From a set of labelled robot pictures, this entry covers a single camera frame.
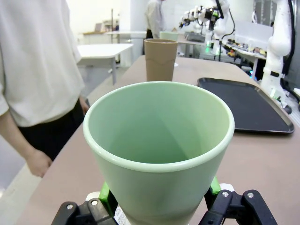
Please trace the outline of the person's left hand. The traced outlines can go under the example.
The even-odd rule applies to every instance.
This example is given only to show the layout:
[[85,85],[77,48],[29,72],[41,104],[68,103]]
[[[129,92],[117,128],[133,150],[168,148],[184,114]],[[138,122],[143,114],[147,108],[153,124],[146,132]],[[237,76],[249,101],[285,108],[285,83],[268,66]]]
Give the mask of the person's left hand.
[[83,97],[79,97],[79,101],[80,101],[80,105],[82,107],[83,114],[85,115],[90,107],[88,106],[88,104],[86,103],[86,101]]

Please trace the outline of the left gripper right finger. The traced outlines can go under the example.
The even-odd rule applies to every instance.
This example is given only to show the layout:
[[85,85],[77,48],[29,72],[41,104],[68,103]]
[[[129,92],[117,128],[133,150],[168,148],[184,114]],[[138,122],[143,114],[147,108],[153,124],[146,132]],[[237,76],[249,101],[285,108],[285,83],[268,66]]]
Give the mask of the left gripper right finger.
[[242,195],[230,184],[220,184],[214,177],[204,195],[207,211],[199,224],[222,225],[226,219],[234,219],[239,225],[276,225],[263,197],[257,190],[247,190]]

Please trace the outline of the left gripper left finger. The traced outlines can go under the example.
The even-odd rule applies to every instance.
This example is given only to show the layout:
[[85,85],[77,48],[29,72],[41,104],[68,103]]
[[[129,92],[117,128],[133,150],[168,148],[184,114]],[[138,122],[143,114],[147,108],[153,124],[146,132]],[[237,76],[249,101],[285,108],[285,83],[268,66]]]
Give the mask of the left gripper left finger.
[[118,202],[107,183],[99,192],[88,194],[81,205],[64,202],[58,209],[53,225],[116,225],[114,218]]

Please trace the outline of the person's right hand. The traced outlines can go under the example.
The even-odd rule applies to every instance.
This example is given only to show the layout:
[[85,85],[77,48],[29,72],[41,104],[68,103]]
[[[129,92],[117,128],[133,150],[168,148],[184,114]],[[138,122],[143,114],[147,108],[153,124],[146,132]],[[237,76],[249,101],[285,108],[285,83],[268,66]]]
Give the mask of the person's right hand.
[[24,158],[30,172],[40,178],[44,177],[53,162],[44,152],[37,149],[29,149]]

